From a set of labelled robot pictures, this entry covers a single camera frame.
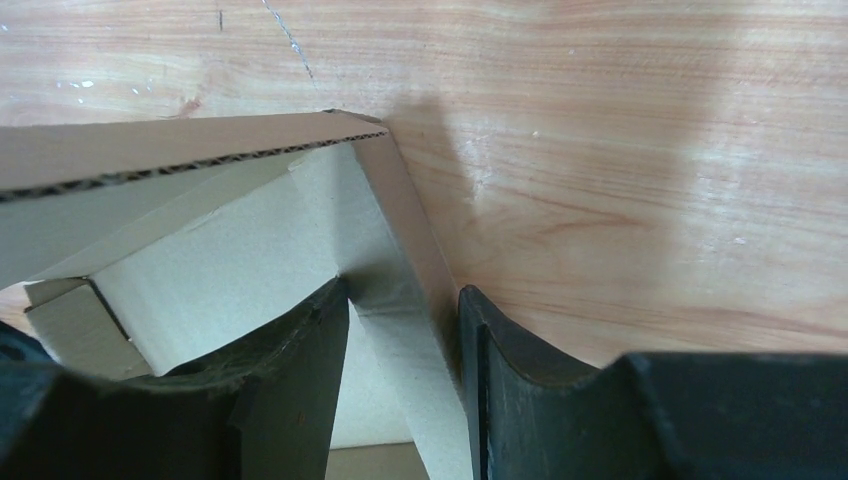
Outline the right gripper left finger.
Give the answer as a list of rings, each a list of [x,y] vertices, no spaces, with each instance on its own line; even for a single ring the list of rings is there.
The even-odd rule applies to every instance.
[[[335,278],[280,317],[164,376],[63,367],[1,330],[5,479],[321,479],[349,327]]]

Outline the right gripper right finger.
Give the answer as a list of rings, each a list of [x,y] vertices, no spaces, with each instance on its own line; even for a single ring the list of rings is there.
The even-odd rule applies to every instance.
[[[843,479],[847,359],[631,352],[604,368],[458,299],[477,479]]]

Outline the cardboard box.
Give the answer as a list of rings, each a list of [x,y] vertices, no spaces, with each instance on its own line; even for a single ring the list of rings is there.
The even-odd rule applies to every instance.
[[[349,112],[1,131],[1,283],[62,364],[164,374],[335,276],[352,333],[337,447],[411,438],[472,475],[457,288],[389,130]]]

